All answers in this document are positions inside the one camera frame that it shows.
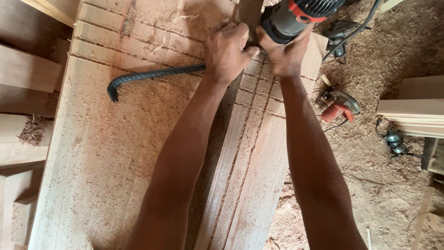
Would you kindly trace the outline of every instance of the black cable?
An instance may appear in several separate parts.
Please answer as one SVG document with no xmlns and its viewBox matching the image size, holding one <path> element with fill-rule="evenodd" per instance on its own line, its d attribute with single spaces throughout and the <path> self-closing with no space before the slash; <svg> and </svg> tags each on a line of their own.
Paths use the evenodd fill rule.
<svg viewBox="0 0 444 250">
<path fill-rule="evenodd" d="M 349 120 L 348 119 L 346 119 L 345 121 L 343 121 L 341 124 L 339 124 L 338 126 L 334 126 L 334 127 L 331 127 L 331 128 L 329 128 L 329 129 L 326 129 L 326 130 L 324 130 L 324 133 L 325 132 L 327 132 L 327 131 L 329 131 L 330 129 L 334 129 L 334 128 L 337 128 L 337 127 L 339 127 L 339 126 L 341 126 L 341 125 L 344 125 L 345 123 L 347 123 Z"/>
<path fill-rule="evenodd" d="M 361 26 L 359 26 L 357 29 L 355 29 L 355 31 L 350 33 L 350 35 L 344 37 L 344 39 L 342 39 L 332 50 L 330 50 L 330 52 L 328 52 L 328 54 L 322 59 L 322 62 L 324 62 L 331 54 L 333 54 L 337 48 L 341 47 L 342 44 L 344 44 L 346 41 L 348 41 L 348 39 L 354 37 L 356 34 L 361 32 L 362 30 L 364 30 L 365 27 L 367 27 L 367 24 L 369 24 L 370 20 L 372 19 L 373 15 L 375 14 L 376 10 L 378 9 L 378 6 L 381 3 L 381 1 L 382 0 L 375 1 L 372 9 L 370 10 L 369 15 L 367 16 L 367 19 L 365 19 L 365 22 L 363 24 L 361 24 Z"/>
</svg>

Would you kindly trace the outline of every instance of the floor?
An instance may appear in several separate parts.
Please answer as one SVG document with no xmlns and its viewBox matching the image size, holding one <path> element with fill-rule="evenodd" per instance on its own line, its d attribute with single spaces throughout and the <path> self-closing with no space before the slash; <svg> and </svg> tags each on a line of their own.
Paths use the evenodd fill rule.
<svg viewBox="0 0 444 250">
<path fill-rule="evenodd" d="M 342 7 L 315 29 L 321 32 L 337 19 L 362 23 L 372 4 L 373 0 L 361 0 Z M 358 229 L 368 242 L 369 228 L 374 250 L 444 249 L 444 219 L 439 217 L 444 214 L 444 193 L 440 186 L 427 188 L 429 174 L 420 170 L 420 159 L 390 159 L 388 147 L 374 132 L 378 100 L 396 99 L 403 78 L 443 74 L 443 10 L 440 0 L 405 0 L 372 20 L 372 31 L 349 42 L 346 65 L 330 58 L 321 67 L 320 74 L 361 106 L 353 123 L 330 130 L 326 136 L 349 186 Z M 319 78 L 310 99 L 314 101 L 325 87 Z M 320 107 L 314 108 L 321 113 Z M 319 120 L 323 128 L 341 122 Z M 381 125 L 381 132 L 387 124 Z M 422 154 L 423 138 L 407 136 L 405 144 Z M 415 242 L 414 236 L 419 238 L 419 234 L 421 240 Z M 264 249 L 309 249 L 291 185 L 282 189 Z"/>
</svg>

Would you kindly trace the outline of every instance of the left hand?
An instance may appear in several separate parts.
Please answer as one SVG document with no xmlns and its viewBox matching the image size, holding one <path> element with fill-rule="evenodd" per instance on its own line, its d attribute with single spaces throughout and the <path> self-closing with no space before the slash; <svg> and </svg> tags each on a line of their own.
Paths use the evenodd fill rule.
<svg viewBox="0 0 444 250">
<path fill-rule="evenodd" d="M 251 46 L 244 50 L 248 40 L 248 26 L 223 21 L 212 28 L 205 41 L 205 75 L 226 87 L 250 63 L 251 58 L 260 53 L 259 47 Z"/>
</svg>

